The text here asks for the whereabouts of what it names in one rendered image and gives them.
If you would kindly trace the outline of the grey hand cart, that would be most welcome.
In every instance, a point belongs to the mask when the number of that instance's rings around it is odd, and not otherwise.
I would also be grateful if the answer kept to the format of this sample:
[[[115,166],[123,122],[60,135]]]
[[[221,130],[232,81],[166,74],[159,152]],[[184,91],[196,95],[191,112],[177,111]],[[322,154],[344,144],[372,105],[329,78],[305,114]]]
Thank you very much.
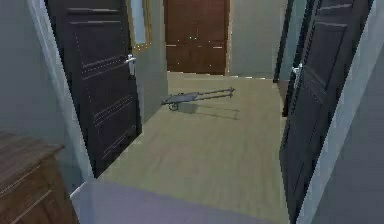
[[[227,89],[208,92],[178,93],[176,95],[169,95],[167,98],[161,101],[161,105],[167,105],[171,111],[177,111],[181,103],[232,97],[234,91],[235,89],[233,87],[229,87]]]

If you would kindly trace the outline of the reddish brown wooden cupboard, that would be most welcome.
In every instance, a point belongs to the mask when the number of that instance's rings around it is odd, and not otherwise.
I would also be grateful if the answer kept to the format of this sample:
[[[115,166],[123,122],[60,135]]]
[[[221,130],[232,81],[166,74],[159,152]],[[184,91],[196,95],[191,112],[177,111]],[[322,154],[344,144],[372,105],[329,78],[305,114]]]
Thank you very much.
[[[230,0],[164,0],[167,69],[224,75]]]

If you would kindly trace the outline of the dark brown room door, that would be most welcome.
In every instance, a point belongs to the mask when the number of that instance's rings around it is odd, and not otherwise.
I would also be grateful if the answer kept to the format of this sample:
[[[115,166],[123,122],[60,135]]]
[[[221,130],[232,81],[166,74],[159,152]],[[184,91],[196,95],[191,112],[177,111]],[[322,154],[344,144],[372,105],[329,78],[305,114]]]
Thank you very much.
[[[374,0],[315,0],[280,147],[288,224],[296,224]]]
[[[141,134],[125,0],[44,0],[94,177]]]

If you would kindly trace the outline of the brown wooden chest of drawers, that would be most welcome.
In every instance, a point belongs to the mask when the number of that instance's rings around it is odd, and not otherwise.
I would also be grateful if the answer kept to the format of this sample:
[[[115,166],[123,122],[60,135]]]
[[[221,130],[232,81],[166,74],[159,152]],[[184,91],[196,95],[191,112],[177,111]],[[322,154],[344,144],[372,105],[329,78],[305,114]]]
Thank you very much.
[[[56,160],[63,149],[0,131],[0,224],[80,224]]]

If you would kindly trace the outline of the gold framed wall mirror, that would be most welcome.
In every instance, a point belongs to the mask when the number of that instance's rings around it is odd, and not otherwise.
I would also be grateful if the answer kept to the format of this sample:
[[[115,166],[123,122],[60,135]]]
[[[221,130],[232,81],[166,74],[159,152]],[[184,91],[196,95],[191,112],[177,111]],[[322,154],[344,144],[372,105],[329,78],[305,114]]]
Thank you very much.
[[[126,0],[132,50],[140,52],[152,42],[149,0]]]

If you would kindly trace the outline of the black door frame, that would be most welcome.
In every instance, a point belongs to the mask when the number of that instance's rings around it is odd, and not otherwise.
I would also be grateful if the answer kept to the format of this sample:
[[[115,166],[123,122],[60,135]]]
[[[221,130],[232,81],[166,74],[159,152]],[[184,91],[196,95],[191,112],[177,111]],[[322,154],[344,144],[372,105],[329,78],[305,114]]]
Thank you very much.
[[[280,42],[279,42],[279,50],[278,50],[275,69],[274,69],[273,83],[279,82],[281,64],[284,56],[284,50],[285,50],[287,35],[289,31],[289,23],[290,23],[293,3],[294,3],[294,0],[287,0],[287,5],[285,9],[285,14],[284,14],[284,21],[283,21],[284,23],[282,27]]]

